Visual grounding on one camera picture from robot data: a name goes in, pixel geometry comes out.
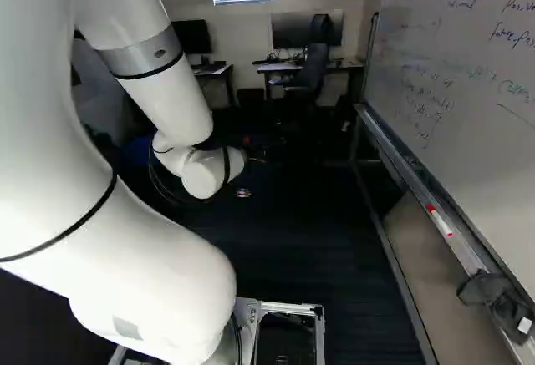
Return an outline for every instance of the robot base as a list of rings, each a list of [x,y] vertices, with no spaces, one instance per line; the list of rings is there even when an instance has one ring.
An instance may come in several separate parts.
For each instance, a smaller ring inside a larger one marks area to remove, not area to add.
[[[236,299],[214,354],[202,365],[325,365],[324,308]],[[161,360],[118,346],[108,365],[156,365]]]

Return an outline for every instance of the robotic arm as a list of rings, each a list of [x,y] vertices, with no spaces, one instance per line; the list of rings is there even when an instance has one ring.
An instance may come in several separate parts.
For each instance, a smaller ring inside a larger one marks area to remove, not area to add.
[[[75,2],[77,27],[159,130],[155,156],[196,198],[214,195],[225,178],[223,154],[193,147],[210,137],[211,113],[161,0]],[[244,158],[227,149],[231,180]]]
[[[160,0],[0,0],[0,267],[69,299],[89,330],[180,365],[216,350],[236,297],[215,247],[141,203],[81,128],[70,96],[73,27],[159,132],[154,150],[206,198],[222,153]],[[230,149],[230,178],[243,167]]]

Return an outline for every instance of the office chair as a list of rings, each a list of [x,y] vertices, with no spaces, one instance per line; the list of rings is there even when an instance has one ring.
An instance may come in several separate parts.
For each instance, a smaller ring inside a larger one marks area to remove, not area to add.
[[[275,124],[288,153],[300,160],[313,160],[318,153],[320,131],[315,102],[324,85],[329,64],[329,41],[333,24],[329,15],[316,14],[310,23],[307,57],[303,68],[294,76],[280,80],[285,94],[272,101]]]
[[[303,68],[293,77],[281,80],[287,98],[315,101],[323,87],[325,69],[329,64],[329,40],[333,23],[328,14],[316,14],[310,23],[307,57]]]

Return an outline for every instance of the desk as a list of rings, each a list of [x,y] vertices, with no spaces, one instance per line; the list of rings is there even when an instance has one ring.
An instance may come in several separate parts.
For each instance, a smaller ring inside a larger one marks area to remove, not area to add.
[[[193,69],[193,74],[197,79],[222,79],[225,81],[225,87],[227,88],[227,97],[229,106],[236,106],[234,99],[234,89],[232,87],[232,70],[233,64],[227,64],[221,66],[221,68],[212,71],[206,71],[202,68]]]
[[[271,98],[271,84],[269,79],[273,74],[297,73],[303,66],[298,66],[292,62],[266,63],[258,67],[259,74],[264,74],[264,85],[266,88],[266,99]],[[356,58],[345,58],[337,65],[337,61],[329,62],[327,74],[347,73],[348,74],[348,94],[353,94],[355,76],[364,68],[364,64]]]

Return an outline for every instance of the red marker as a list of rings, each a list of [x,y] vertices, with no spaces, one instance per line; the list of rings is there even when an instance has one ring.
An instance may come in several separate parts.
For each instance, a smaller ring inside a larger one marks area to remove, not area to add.
[[[453,236],[453,231],[451,231],[450,227],[447,225],[444,219],[442,219],[442,217],[438,214],[435,206],[429,202],[425,204],[425,208],[429,211],[429,213],[431,213],[431,216],[433,216],[433,218],[435,219],[438,230],[440,230],[445,237]]]

